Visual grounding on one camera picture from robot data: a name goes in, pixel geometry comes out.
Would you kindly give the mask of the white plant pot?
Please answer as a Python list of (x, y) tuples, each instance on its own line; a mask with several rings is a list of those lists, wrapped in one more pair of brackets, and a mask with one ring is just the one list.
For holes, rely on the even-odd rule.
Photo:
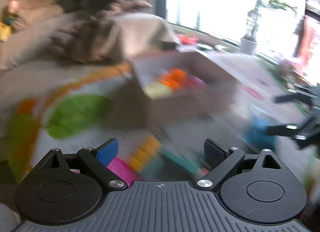
[(247, 40), (244, 37), (241, 39), (239, 53), (253, 55), (257, 46), (257, 42)]

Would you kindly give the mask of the teal folding toy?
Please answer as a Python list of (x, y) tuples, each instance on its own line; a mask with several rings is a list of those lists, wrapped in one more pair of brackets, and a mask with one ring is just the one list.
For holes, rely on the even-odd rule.
[(197, 160), (160, 149), (146, 169), (146, 176), (158, 181), (195, 181), (209, 170)]

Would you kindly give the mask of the colourful play mat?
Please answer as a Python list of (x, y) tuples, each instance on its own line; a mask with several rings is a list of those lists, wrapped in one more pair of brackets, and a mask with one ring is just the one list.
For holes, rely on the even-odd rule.
[[(245, 140), (253, 117), (271, 125), (298, 125), (306, 114), (295, 103), (277, 105), (284, 93), (271, 75), (271, 66), (244, 54), (208, 56), (238, 80), (233, 103), (227, 110), (180, 120), (158, 127), (116, 128), (108, 120), (115, 93), (129, 79), (129, 64), (101, 67), (79, 77), (55, 83), (40, 94), (27, 92), (24, 84), (14, 88), (17, 99), (1, 103), (1, 158), (7, 161), (15, 183), (20, 183), (52, 148), (72, 154), (84, 147), (98, 147), (109, 139), (118, 142), (116, 157), (127, 159), (148, 135), (161, 149), (197, 160), (208, 170), (203, 144), (212, 139), (224, 148), (252, 151)], [(302, 183), (309, 197), (319, 198), (319, 150), (299, 149), (291, 138), (276, 137), (274, 152)]]

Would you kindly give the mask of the orange toy in box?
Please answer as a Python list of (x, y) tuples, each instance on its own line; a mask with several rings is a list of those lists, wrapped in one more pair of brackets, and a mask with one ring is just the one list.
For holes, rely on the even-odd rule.
[(168, 86), (173, 90), (178, 90), (184, 87), (188, 78), (187, 72), (173, 68), (167, 71), (166, 73), (162, 74), (159, 78), (160, 83)]

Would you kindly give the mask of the blue tissue pack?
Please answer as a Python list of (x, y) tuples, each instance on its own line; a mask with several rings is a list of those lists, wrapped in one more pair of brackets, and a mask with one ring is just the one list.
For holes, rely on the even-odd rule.
[(276, 137), (266, 134), (266, 129), (271, 123), (270, 120), (264, 118), (252, 118), (245, 135), (247, 145), (252, 151), (260, 152), (263, 149), (275, 150)]

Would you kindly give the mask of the brown crumpled blanket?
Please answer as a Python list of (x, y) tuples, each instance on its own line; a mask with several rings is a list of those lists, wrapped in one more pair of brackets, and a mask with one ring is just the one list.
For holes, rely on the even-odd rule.
[(87, 20), (77, 20), (58, 29), (51, 37), (51, 50), (75, 62), (102, 61), (115, 40), (111, 36), (113, 20), (149, 8), (152, 5), (146, 0), (114, 0)]

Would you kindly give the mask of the pink toy spoon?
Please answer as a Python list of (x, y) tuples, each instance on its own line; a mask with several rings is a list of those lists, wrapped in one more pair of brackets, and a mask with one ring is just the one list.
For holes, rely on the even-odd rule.
[(138, 173), (133, 171), (122, 159), (115, 157), (107, 168), (114, 174), (124, 180), (128, 185), (131, 185), (133, 181), (140, 181)]

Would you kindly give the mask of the yellow building brick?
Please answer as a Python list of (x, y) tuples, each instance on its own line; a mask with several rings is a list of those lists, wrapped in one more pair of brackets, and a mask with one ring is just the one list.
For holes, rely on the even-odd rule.
[(161, 147), (162, 144), (153, 135), (148, 135), (127, 159), (128, 166), (135, 172), (142, 172)]

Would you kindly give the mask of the pink cardboard box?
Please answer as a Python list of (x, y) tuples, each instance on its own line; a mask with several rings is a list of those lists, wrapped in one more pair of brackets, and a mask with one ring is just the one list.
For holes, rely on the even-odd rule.
[(158, 127), (227, 110), (238, 80), (199, 51), (144, 54), (129, 63), (108, 123)]

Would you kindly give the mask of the red plastic basin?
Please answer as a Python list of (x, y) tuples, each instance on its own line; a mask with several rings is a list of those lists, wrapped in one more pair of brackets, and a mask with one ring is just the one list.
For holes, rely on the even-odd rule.
[(198, 42), (198, 38), (195, 36), (187, 36), (184, 34), (178, 34), (178, 39), (180, 40), (181, 44), (183, 45), (196, 45)]

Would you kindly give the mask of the beige sofa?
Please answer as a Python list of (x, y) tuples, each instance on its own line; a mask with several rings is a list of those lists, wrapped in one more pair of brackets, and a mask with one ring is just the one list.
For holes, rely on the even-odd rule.
[(59, 58), (119, 64), (155, 49), (173, 49), (178, 37), (150, 13), (146, 0), (114, 0), (98, 11), (65, 12), (58, 0), (9, 0), (1, 10), (1, 71), (47, 49)]

